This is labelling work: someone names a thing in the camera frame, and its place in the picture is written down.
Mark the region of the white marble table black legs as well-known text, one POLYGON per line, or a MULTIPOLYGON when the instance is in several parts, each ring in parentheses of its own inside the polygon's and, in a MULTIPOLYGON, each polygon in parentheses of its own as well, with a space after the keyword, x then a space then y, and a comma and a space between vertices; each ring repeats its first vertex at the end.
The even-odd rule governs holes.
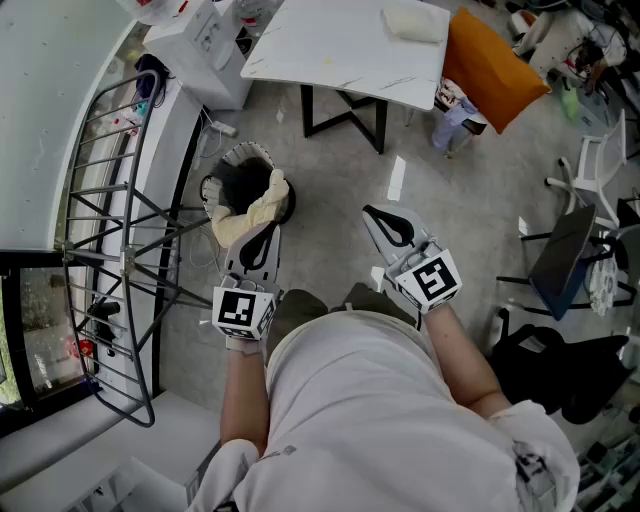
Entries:
POLYGON ((299 85, 304 137, 350 122, 383 153, 390 104, 434 109, 447 47, 394 35, 383 15, 392 5, 448 31, 449 11, 421 0, 284 0, 241 75, 299 85))

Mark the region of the orange cushion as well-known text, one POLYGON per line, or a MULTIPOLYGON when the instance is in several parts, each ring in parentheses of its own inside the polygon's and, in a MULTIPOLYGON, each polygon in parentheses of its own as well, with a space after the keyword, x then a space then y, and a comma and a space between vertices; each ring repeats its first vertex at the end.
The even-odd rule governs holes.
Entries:
POLYGON ((500 35, 464 7, 449 24, 442 76, 462 89, 499 134, 550 91, 500 35))

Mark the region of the black backpack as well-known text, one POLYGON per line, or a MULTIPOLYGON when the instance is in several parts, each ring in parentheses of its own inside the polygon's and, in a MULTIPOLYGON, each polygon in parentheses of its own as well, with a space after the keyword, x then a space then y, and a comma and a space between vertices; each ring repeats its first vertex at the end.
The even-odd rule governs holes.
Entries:
POLYGON ((620 358, 623 335, 567 343, 556 330, 526 324, 503 332, 489 355, 502 391, 513 404, 530 400, 572 424, 596 418, 635 372, 620 358))

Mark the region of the person's olive trouser legs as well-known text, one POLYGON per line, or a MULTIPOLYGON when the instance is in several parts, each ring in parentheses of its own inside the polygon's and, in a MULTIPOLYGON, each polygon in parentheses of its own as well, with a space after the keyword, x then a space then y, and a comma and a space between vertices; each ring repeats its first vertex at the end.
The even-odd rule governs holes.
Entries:
POLYGON ((346 311, 348 305, 354 310, 380 313, 401 320, 411 327, 416 326, 414 318, 389 297, 362 282, 355 283, 343 302, 332 309, 311 293, 292 289, 283 296, 276 308, 266 342, 266 362, 269 362, 272 353, 284 338, 296 328, 329 313, 346 311))

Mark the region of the dark purple bag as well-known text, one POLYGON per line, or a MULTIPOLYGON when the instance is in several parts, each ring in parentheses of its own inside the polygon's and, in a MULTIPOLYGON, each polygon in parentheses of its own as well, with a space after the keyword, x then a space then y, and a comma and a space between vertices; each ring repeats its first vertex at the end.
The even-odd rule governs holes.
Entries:
POLYGON ((136 90, 140 99, 149 99, 154 89, 158 93, 165 89, 170 71, 158 58, 145 53, 136 61, 134 68, 139 74, 136 90))

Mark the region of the pale lilac fabric bundle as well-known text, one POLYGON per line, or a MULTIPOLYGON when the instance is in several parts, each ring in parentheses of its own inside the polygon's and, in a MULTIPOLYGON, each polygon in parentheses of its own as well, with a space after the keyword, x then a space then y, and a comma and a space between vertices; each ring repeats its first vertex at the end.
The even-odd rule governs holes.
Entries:
POLYGON ((435 106, 443 116, 431 135, 435 149, 452 158, 474 137, 481 135, 488 120, 452 80, 442 77, 435 96, 435 106))

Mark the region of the white office chair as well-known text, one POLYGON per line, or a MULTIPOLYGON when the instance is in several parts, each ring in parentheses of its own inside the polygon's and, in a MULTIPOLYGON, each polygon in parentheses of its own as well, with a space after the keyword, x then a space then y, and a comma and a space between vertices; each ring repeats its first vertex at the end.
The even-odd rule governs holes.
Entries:
POLYGON ((616 229, 620 221, 607 200, 604 189, 626 165, 626 146, 626 112, 622 109, 618 121, 605 135, 582 137, 575 172, 565 157, 558 159, 558 165, 566 172, 566 181, 547 177, 544 179, 544 185, 568 193, 566 213, 573 212, 578 205, 586 205, 584 193, 595 196, 596 210, 602 211, 596 215, 596 223, 605 228, 616 229))

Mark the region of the white box cabinet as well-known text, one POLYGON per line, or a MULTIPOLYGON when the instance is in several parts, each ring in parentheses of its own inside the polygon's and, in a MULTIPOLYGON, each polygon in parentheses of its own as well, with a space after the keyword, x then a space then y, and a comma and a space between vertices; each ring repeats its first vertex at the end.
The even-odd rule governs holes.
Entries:
POLYGON ((147 32, 144 46, 208 109, 237 111, 252 85, 241 77, 240 31, 233 0, 180 0, 167 24, 147 32))

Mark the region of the pale yellow clothes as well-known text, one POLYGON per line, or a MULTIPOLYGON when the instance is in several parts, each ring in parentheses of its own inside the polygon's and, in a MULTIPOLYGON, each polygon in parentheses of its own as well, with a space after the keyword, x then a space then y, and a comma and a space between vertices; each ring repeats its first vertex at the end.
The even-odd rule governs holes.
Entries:
POLYGON ((243 214, 232 214, 227 206, 216 205, 208 213, 212 232, 218 244, 229 249, 242 235, 252 228, 276 220, 290 186, 281 169, 274 169, 269 177, 269 186, 264 194, 253 201, 243 214))

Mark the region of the black frame chair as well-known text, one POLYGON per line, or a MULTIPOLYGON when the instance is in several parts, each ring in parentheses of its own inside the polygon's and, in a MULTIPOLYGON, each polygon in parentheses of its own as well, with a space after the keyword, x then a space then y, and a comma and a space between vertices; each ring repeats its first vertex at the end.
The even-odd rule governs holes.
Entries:
POLYGON ((616 262, 616 255, 624 250, 622 238, 640 231, 640 217, 636 222, 615 228, 605 236, 593 234, 595 223, 596 207, 589 205, 560 217, 551 232, 523 236, 523 242, 546 241, 532 269, 525 278, 498 276, 496 279, 530 287, 543 306, 530 307, 513 299, 507 304, 556 321, 570 310, 594 310, 594 294, 590 294, 589 300, 582 303, 578 303, 576 297, 583 290, 585 280, 596 276, 600 263, 616 262))

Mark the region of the black tool on sill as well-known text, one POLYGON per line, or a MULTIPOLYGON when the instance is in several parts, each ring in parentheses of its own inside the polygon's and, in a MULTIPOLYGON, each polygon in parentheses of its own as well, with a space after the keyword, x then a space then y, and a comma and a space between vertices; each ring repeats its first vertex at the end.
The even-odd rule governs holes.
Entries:
POLYGON ((110 319, 119 312, 120 304, 117 301, 94 303, 88 310, 92 316, 97 337, 106 343, 111 343, 121 331, 121 327, 110 319))

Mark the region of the person's white shirt torso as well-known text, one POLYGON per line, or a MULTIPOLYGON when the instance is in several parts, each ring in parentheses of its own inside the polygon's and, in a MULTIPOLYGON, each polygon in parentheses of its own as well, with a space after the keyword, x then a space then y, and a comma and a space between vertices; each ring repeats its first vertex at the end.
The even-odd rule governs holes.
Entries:
POLYGON ((187 512, 571 512, 579 466, 526 400, 488 419, 458 405, 427 331, 329 313, 269 362, 262 456, 220 446, 187 512))

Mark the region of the white ribbed laundry basket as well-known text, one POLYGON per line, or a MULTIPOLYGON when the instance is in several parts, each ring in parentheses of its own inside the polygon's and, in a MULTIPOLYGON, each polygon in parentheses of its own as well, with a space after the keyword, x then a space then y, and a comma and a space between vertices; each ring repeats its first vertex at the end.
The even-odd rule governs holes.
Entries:
MULTIPOLYGON (((256 142, 239 143, 234 148, 229 150, 220 160, 224 160, 231 165, 237 166, 241 162, 251 157, 260 157, 264 161, 266 161, 267 164, 273 168, 273 170, 276 169, 275 163, 268 154, 267 150, 262 145, 256 142)), ((208 217, 208 213, 213 209, 214 206, 218 204, 222 205, 220 203, 220 200, 223 198, 221 183, 212 176, 212 171, 209 172, 200 183, 200 198, 203 202, 203 208, 208 217)))

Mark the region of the beige wristband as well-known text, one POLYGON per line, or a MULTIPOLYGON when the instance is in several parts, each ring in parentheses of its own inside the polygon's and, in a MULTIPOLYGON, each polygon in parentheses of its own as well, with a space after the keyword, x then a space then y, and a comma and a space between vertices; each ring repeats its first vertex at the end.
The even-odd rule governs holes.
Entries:
POLYGON ((227 336, 225 338, 226 349, 239 352, 244 355, 252 355, 260 353, 265 354, 265 342, 263 340, 237 338, 227 336))

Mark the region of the large clear water jug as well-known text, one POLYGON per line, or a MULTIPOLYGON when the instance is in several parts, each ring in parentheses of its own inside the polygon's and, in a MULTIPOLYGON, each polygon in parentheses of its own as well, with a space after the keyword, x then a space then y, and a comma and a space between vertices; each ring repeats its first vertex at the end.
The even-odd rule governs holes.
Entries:
POLYGON ((148 26, 166 25, 179 15, 188 0, 116 0, 137 22, 148 26))

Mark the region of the white pillow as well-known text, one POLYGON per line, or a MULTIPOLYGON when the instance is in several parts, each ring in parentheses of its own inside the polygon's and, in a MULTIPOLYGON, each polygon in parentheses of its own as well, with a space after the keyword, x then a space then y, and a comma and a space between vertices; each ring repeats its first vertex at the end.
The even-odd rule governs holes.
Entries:
POLYGON ((397 38, 424 43, 443 42, 448 33, 448 12, 426 4, 393 4, 381 9, 390 33, 397 38))

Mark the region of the clear bottle red label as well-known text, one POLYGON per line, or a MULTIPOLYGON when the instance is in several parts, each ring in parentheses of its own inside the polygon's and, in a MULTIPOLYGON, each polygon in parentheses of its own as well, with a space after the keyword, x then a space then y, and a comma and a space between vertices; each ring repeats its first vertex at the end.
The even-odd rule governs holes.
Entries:
POLYGON ((137 135, 141 121, 142 117, 136 110, 120 110, 115 114, 113 127, 121 129, 125 134, 133 137, 137 135))

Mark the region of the dark grey clothes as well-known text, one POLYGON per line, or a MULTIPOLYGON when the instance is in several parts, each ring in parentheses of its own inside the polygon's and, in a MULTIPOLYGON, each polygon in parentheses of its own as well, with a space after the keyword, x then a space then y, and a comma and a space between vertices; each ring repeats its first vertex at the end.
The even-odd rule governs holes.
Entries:
POLYGON ((220 203, 233 215, 245 214, 268 190, 272 170, 260 157, 248 158, 237 166, 220 160, 212 171, 212 176, 221 183, 220 203))

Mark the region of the grey metal drying rack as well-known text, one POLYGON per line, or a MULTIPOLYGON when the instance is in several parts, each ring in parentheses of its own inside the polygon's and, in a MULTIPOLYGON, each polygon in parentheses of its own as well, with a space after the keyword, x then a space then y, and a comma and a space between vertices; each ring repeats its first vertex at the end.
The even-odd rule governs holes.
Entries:
POLYGON ((113 127, 115 114, 145 101, 139 74, 98 90, 78 125, 65 190, 62 264, 73 337, 93 343, 80 356, 97 400, 132 423, 151 427, 159 391, 162 322, 175 306, 210 301, 180 283, 185 242, 206 223, 182 195, 203 128, 202 109, 166 81, 154 89, 136 136, 113 127), (94 303, 117 301, 121 327, 98 338, 94 303))

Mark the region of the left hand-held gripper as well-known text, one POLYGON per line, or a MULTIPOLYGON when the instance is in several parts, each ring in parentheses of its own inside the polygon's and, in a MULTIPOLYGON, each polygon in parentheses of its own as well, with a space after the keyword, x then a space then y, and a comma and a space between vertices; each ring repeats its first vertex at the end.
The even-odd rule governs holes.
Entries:
POLYGON ((278 223, 262 223, 229 248, 227 272, 214 288, 212 325, 229 337, 250 341, 266 338, 282 293, 276 283, 280 262, 278 223))

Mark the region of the green plastic bag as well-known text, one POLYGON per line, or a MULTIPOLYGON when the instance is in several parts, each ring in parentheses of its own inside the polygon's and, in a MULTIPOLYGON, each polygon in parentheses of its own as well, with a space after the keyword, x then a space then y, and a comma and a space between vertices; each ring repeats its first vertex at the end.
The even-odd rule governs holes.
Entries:
POLYGON ((568 120, 573 122, 578 118, 580 102, 576 88, 562 88, 561 105, 568 120))

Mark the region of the person's right forearm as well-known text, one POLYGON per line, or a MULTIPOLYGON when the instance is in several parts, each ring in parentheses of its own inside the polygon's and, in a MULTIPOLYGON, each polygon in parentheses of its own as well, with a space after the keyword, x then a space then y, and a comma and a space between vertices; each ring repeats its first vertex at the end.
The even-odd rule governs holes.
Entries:
POLYGON ((488 419, 511 404, 478 347, 449 304, 423 316, 443 379, 454 401, 488 419))

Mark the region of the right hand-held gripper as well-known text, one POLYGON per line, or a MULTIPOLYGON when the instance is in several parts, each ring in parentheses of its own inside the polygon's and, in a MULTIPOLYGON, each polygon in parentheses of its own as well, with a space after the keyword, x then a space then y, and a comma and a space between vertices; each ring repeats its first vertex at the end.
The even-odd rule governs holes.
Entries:
POLYGON ((414 211, 366 205, 365 227, 387 266, 382 292, 400 307, 428 313, 455 297, 463 284, 449 250, 442 249, 414 211))

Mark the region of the person's left forearm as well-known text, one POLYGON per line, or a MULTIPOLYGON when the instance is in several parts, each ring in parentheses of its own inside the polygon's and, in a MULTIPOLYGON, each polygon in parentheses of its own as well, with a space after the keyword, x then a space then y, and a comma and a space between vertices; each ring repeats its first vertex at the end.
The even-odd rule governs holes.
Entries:
POLYGON ((270 405, 266 389, 265 366, 260 352, 231 351, 225 385, 220 439, 251 442, 262 456, 268 444, 270 405))

